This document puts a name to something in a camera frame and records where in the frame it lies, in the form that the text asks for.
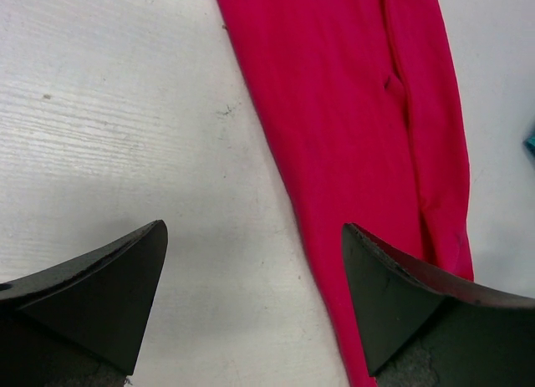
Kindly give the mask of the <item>red t shirt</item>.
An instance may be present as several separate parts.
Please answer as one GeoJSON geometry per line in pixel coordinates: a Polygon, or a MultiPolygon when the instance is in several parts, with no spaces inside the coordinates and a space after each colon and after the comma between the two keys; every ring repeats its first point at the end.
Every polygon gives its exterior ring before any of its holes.
{"type": "Polygon", "coordinates": [[[341,256],[362,226],[472,279],[469,160],[438,0],[217,0],[353,386],[372,386],[341,256]]]}

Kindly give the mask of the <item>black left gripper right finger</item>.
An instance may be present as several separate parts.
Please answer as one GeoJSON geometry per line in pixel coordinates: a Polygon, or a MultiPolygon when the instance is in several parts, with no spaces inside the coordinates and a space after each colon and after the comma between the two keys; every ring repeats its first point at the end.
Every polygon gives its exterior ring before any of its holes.
{"type": "Polygon", "coordinates": [[[342,251],[370,376],[534,376],[533,299],[459,278],[353,224],[342,251]]]}

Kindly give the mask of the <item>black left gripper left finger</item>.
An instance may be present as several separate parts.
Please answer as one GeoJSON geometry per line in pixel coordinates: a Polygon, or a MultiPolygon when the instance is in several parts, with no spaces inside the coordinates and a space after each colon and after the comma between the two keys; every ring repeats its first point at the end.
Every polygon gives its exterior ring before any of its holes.
{"type": "Polygon", "coordinates": [[[3,377],[134,373],[166,258],[148,223],[108,245],[1,285],[3,377]]]}

